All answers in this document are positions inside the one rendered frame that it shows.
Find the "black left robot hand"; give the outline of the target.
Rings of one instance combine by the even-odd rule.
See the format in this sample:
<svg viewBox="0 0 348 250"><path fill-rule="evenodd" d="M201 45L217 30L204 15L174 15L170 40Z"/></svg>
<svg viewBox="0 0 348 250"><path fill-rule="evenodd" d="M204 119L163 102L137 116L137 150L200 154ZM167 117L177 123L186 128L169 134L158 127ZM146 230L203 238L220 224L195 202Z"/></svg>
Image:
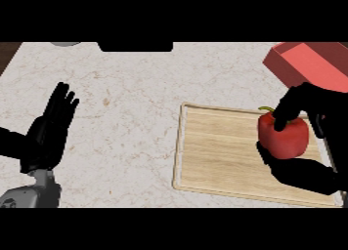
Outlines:
<svg viewBox="0 0 348 250"><path fill-rule="evenodd" d="M0 127L0 155L21 160L23 174L37 169L50 171L59 164L78 103L69 85L59 82L28 133Z"/></svg>

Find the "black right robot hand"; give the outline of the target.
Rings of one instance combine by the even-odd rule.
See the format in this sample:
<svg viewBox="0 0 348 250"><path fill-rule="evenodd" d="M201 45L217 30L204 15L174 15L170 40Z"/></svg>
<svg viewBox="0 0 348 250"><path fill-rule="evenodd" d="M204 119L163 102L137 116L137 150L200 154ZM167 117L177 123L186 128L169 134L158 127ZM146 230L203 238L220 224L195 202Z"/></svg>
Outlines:
<svg viewBox="0 0 348 250"><path fill-rule="evenodd" d="M348 93L325 90L305 82L291 87L271 114L271 131L281 135L305 111L320 139L325 139L334 169L305 158L281 159L257 142L263 164L277 181L291 187L331 195L346 192L348 205Z"/></svg>

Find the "red bell pepper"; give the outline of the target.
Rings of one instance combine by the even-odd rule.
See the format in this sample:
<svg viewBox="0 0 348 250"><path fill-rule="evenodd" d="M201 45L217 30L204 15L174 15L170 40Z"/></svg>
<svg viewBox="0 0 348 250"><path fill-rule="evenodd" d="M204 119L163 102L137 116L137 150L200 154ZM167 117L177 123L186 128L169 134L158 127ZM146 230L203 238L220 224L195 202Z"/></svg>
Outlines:
<svg viewBox="0 0 348 250"><path fill-rule="evenodd" d="M259 118L259 141L277 159L290 159L300 156L309 144L309 126L305 120L297 117L285 123L281 132L274 130L274 108L260 106L259 110L266 110Z"/></svg>

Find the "red cardboard box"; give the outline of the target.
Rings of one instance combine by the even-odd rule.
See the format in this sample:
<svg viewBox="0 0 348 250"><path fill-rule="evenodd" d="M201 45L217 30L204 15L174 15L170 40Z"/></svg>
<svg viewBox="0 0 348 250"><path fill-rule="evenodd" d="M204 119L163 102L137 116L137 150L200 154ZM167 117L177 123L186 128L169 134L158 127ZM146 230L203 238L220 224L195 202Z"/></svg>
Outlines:
<svg viewBox="0 0 348 250"><path fill-rule="evenodd" d="M287 88L309 82L348 93L348 47L340 42L283 42L262 63Z"/></svg>

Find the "pale wooden tray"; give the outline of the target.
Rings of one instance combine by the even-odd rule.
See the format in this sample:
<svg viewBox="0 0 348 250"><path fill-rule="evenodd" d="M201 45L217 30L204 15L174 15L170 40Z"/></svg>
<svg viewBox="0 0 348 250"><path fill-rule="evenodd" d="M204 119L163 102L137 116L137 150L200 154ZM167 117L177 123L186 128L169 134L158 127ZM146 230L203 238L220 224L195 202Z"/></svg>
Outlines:
<svg viewBox="0 0 348 250"><path fill-rule="evenodd" d="M256 110L180 106L173 188L290 205L342 206L342 195L322 195L283 185L257 152Z"/></svg>

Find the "black appliance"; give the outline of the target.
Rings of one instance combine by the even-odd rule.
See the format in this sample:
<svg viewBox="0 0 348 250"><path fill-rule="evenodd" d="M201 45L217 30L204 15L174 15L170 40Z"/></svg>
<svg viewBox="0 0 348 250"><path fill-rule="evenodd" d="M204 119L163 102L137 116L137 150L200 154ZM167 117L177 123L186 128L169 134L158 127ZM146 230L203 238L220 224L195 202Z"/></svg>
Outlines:
<svg viewBox="0 0 348 250"><path fill-rule="evenodd" d="M170 52L173 50L172 42L157 42L157 43L99 42L97 46L103 52Z"/></svg>

